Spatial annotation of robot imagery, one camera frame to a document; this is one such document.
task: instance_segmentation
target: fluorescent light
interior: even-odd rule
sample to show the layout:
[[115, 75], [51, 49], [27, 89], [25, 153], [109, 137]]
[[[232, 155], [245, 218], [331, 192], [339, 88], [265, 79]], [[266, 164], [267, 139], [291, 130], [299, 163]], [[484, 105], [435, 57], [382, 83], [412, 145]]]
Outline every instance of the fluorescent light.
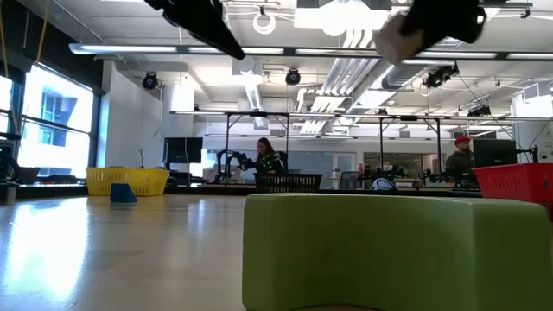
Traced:
[[465, 59], [492, 59], [497, 56], [497, 53], [481, 53], [481, 52], [435, 52], [435, 51], [426, 51], [419, 53], [416, 57], [440, 57], [440, 58], [465, 58]]
[[315, 138], [321, 138], [321, 139], [353, 139], [353, 137], [349, 137], [349, 136], [316, 136]]
[[404, 60], [404, 65], [453, 66], [452, 60]]
[[340, 114], [334, 113], [290, 113], [291, 117], [340, 117]]
[[511, 53], [508, 59], [522, 60], [553, 60], [553, 53]]
[[284, 54], [283, 48], [242, 48], [246, 54]]
[[498, 125], [470, 125], [469, 130], [501, 130], [501, 129], [510, 129], [509, 125], [498, 126]]
[[378, 57], [374, 49], [363, 48], [297, 48], [298, 55], [327, 55], [327, 56], [350, 56], [350, 57]]
[[191, 54], [223, 54], [217, 48], [211, 47], [190, 47], [188, 52]]
[[385, 116], [385, 115], [367, 115], [367, 114], [359, 114], [359, 115], [345, 114], [345, 115], [342, 115], [342, 117], [383, 118], [383, 117], [388, 117], [388, 116]]
[[225, 113], [223, 111], [171, 111], [170, 113], [184, 114], [184, 115], [195, 115], [195, 116], [205, 116], [205, 115], [224, 116], [225, 115]]
[[314, 49], [314, 48], [298, 48], [296, 54], [299, 55], [323, 55], [335, 53], [333, 49]]
[[176, 47], [163, 46], [110, 46], [110, 45], [82, 45], [81, 49], [89, 52], [133, 52], [133, 53], [176, 53]]

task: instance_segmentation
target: ceiling pipe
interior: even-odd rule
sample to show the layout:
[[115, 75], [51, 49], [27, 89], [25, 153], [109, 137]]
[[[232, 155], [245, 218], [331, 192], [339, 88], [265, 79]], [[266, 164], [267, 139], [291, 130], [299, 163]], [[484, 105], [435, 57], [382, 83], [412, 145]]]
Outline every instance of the ceiling pipe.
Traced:
[[[350, 48], [356, 48], [358, 44], [361, 42], [361, 39], [363, 39], [363, 30], [361, 29], [354, 29], [353, 30], [353, 39], [350, 44]], [[347, 74], [352, 69], [353, 65], [357, 63], [357, 60], [343, 60], [343, 68], [340, 71], [338, 78], [334, 81], [334, 85], [331, 86], [330, 93], [333, 95], [339, 95], [338, 89], [340, 88], [340, 85], [344, 82]]]
[[[344, 44], [342, 45], [343, 48], [350, 48], [353, 41], [353, 29], [348, 29], [346, 31], [346, 40], [344, 41]], [[325, 80], [325, 83], [322, 85], [321, 93], [325, 95], [330, 95], [331, 88], [334, 86], [334, 82], [338, 79], [338, 75], [340, 74], [341, 68], [343, 66], [344, 59], [336, 59], [334, 61], [334, 64], [332, 68], [330, 69], [330, 73], [328, 73], [328, 77]]]
[[[372, 41], [372, 30], [366, 29], [365, 30], [365, 37], [363, 38], [363, 41], [359, 44], [360, 48], [366, 48]], [[349, 95], [351, 92], [348, 92], [350, 89], [354, 89], [357, 87], [360, 83], [360, 78], [363, 78], [365, 75], [368, 74], [367, 66], [369, 66], [370, 60], [368, 59], [362, 59], [358, 60], [359, 65], [355, 68], [353, 73], [349, 76], [349, 78], [344, 82], [344, 85], [340, 88], [340, 94], [343, 95]]]

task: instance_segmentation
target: person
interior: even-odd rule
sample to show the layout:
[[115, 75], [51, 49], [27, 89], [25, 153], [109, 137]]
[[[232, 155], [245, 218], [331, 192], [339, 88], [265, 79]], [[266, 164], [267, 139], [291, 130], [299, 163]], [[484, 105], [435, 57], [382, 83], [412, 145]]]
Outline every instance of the person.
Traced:
[[260, 174], [284, 173], [283, 163], [279, 154], [275, 152], [273, 146], [269, 142], [269, 139], [265, 137], [259, 138], [257, 141], [256, 170]]
[[466, 136], [455, 139], [455, 151], [446, 160], [446, 172], [456, 180], [474, 179], [474, 154], [470, 150], [470, 138]]

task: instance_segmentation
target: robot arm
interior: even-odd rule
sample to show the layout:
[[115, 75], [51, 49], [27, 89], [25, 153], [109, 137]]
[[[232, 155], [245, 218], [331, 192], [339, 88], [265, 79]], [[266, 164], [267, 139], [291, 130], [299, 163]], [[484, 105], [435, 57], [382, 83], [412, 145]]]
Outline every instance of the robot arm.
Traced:
[[[221, 170], [221, 157], [225, 155], [226, 161], [225, 161], [225, 173]], [[247, 157], [247, 155], [243, 153], [239, 153], [238, 151], [232, 151], [232, 150], [221, 150], [217, 153], [217, 176], [215, 176], [215, 183], [221, 183], [224, 179], [231, 177], [231, 161], [232, 159], [238, 160], [238, 166], [246, 171], [250, 168], [255, 168], [256, 164]]]
[[173, 26], [183, 27], [207, 45], [242, 60], [244, 51], [223, 22], [220, 0], [144, 0]]

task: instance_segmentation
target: blue object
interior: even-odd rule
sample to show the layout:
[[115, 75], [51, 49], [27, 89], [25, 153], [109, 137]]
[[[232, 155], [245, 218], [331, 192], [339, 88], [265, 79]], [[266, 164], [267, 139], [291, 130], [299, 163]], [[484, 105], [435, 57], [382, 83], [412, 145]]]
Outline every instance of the blue object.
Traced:
[[129, 184], [113, 183], [111, 184], [110, 202], [135, 203], [138, 200]]

